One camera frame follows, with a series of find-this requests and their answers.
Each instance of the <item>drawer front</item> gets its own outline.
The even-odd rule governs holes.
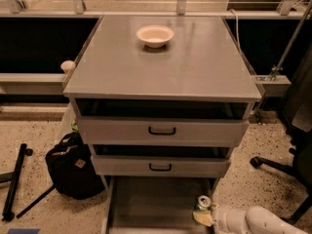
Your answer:
[[[93,156],[96,173],[102,176],[224,177],[229,159],[146,158]]]
[[[248,121],[144,121],[78,118],[88,144],[238,146]]]

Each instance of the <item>chair wheel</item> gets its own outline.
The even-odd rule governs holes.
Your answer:
[[[259,166],[261,166],[263,164],[259,157],[253,157],[251,159],[250,163],[252,164],[252,166],[254,168],[258,168]]]

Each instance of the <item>white bowl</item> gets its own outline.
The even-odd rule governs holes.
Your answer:
[[[136,32],[138,39],[150,48],[163,47],[174,35],[175,33],[170,28],[162,25],[145,26]]]

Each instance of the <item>gray countertop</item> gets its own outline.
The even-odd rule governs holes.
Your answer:
[[[137,38],[160,24],[172,41],[151,49]],[[258,101],[261,94],[221,18],[105,16],[64,93],[78,98]]]

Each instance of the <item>drawer handle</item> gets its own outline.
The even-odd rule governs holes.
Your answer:
[[[176,128],[173,128],[171,132],[154,132],[152,127],[148,128],[148,132],[153,136],[173,136],[176,134]]]
[[[169,166],[167,168],[162,168],[162,169],[160,169],[160,168],[153,168],[152,166],[153,165],[151,163],[149,163],[149,170],[153,171],[153,172],[168,172],[173,167],[172,164],[169,164]]]

